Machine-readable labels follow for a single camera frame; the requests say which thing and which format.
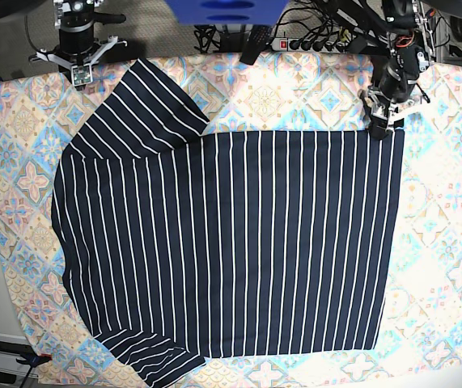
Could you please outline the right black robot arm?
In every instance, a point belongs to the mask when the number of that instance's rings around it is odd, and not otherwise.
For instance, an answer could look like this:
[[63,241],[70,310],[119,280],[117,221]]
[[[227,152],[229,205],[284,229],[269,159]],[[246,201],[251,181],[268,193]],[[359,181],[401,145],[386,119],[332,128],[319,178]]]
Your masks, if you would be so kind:
[[[103,44],[95,42],[95,23],[124,23],[125,16],[97,13],[93,1],[56,1],[53,5],[59,45],[51,53],[38,52],[36,58],[69,70],[73,85],[82,88],[92,80],[91,67],[119,42],[117,37]],[[176,82],[148,60],[138,59],[71,144],[158,153],[197,141],[208,123]]]

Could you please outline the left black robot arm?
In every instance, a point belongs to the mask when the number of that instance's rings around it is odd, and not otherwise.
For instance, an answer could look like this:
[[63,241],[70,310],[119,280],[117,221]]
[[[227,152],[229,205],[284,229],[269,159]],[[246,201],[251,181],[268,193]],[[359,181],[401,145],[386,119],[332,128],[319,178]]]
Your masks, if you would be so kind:
[[367,131],[376,138],[394,129],[392,116],[409,100],[435,59],[431,11],[419,1],[382,1],[379,15],[366,1],[325,1],[323,9],[350,36],[346,53],[373,56],[371,84],[360,91]]

